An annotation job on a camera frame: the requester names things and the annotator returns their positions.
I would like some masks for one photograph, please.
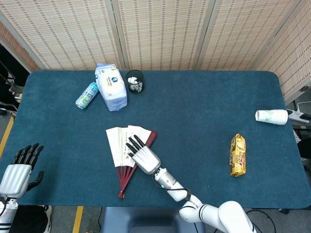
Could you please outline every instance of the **white cup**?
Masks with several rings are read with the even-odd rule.
[[[288,119],[288,113],[283,109],[274,109],[274,110],[258,110],[255,113],[256,121],[276,124],[276,125],[285,125]]]

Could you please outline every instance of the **white plastic package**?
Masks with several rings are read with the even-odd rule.
[[[97,64],[95,80],[108,109],[120,110],[127,105],[124,81],[115,64]]]

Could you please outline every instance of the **robotic hand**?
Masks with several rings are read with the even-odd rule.
[[[224,233],[256,233],[256,229],[240,204],[235,201],[227,201],[219,208],[203,204],[188,189],[184,188],[166,168],[160,167],[161,161],[152,150],[144,145],[136,135],[134,138],[137,142],[129,138],[133,145],[126,144],[133,152],[129,155],[146,174],[152,175],[153,181],[160,184],[158,187],[166,190],[175,201],[186,200],[184,206],[179,210],[180,216],[186,222],[201,221]]]
[[[38,186],[43,179],[44,171],[40,171],[37,179],[29,183],[31,172],[43,150],[43,146],[38,146],[36,143],[19,150],[5,170],[0,184],[0,233],[9,233],[18,208],[17,199]]]

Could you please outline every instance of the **teal table mat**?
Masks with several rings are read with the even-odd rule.
[[[37,71],[22,101],[0,161],[1,176],[15,153],[44,145],[32,179],[42,183],[18,200],[27,205],[182,206],[134,173],[119,199],[106,129],[142,126],[158,133],[152,150],[162,167],[202,202],[235,200],[251,208],[303,208],[311,191],[290,122],[255,121],[260,109],[285,109],[279,81],[265,71],[143,71],[145,89],[128,92],[128,105],[110,112],[100,94],[85,109],[76,99],[94,71]],[[246,174],[229,176],[231,138],[247,144]]]

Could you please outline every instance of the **candy bar wrapper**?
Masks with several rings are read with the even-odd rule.
[[[246,142],[237,134],[231,140],[230,176],[240,176],[246,172]]]

